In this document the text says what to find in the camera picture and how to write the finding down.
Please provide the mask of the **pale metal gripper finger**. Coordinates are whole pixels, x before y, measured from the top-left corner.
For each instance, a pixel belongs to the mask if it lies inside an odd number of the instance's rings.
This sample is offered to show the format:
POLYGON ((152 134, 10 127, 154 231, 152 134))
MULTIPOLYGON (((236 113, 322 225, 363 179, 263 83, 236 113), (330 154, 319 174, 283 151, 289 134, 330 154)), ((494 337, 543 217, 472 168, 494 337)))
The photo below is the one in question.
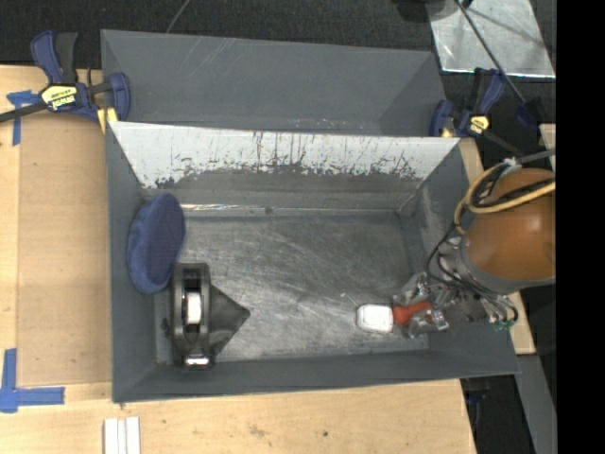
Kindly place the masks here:
POLYGON ((422 334, 445 331, 449 326, 442 311, 420 311, 412 314, 407 325, 407 335, 415 339, 422 334))
POLYGON ((393 296, 393 305, 402 307, 430 307, 431 290, 425 273, 414 274, 401 290, 393 296))

